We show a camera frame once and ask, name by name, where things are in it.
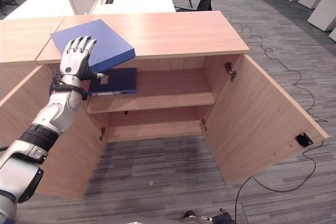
door hinge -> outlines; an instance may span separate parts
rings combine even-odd
[[[103,141],[103,137],[105,136],[105,132],[106,132],[106,128],[105,127],[101,128],[101,135],[99,137],[100,141]]]
[[[296,136],[295,140],[299,143],[299,145],[301,145],[302,148],[305,148],[314,143],[306,133],[301,133],[300,135]]]
[[[224,64],[224,67],[226,69],[226,72],[230,75],[231,81],[233,81],[233,79],[237,75],[237,71],[236,70],[232,70],[232,63],[231,62],[226,62]]]
[[[201,119],[201,127],[202,127],[204,132],[208,130],[208,128],[205,125],[205,119],[204,118]]]

dark blue binder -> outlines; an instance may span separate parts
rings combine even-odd
[[[136,93],[136,68],[119,68],[104,71],[106,76],[91,81],[90,95]]]
[[[58,50],[63,53],[70,40],[90,35],[97,43],[89,58],[89,66],[103,72],[135,57],[134,48],[101,19],[51,34]]]

gray carpet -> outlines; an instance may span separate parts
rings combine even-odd
[[[187,6],[187,0],[173,0]],[[239,224],[336,223],[336,43],[306,22],[312,10],[288,0],[213,0],[213,9],[231,14],[232,22],[252,27],[275,51],[272,57],[302,73],[300,84],[316,98],[312,113],[331,138],[309,156],[314,175],[298,190],[273,193],[249,181],[238,201]],[[253,57],[304,108],[305,91],[292,86],[298,76],[265,57],[259,39],[241,36]],[[313,168],[300,155],[256,175],[265,185],[290,189]],[[226,185],[201,137],[166,138],[109,144],[83,200],[35,195],[19,205],[21,219],[38,223],[113,223],[116,217],[180,219],[190,209],[212,215],[220,207],[234,215],[240,185]]]

robot finger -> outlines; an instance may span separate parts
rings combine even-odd
[[[93,39],[93,40],[90,40],[89,43],[86,45],[84,50],[88,51],[88,55],[91,55],[92,48],[93,48],[93,46],[95,45],[96,42],[97,41],[95,39]]]
[[[83,37],[78,37],[77,39],[75,39],[75,41],[72,43],[70,50],[72,50],[73,52],[76,52],[77,47],[79,45],[79,43],[81,42],[81,40],[83,39]]]
[[[67,45],[64,48],[64,52],[69,52],[72,43],[74,43],[74,40],[71,40],[67,43]]]
[[[91,39],[91,36],[85,36],[81,42],[79,43],[77,50],[79,49],[80,52],[83,52],[85,49],[86,44],[88,43],[88,41]]]

person's foot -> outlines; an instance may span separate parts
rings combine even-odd
[[[183,216],[183,219],[185,218],[189,218],[189,217],[194,217],[196,218],[196,214],[193,211],[188,211],[185,213],[185,215]]]

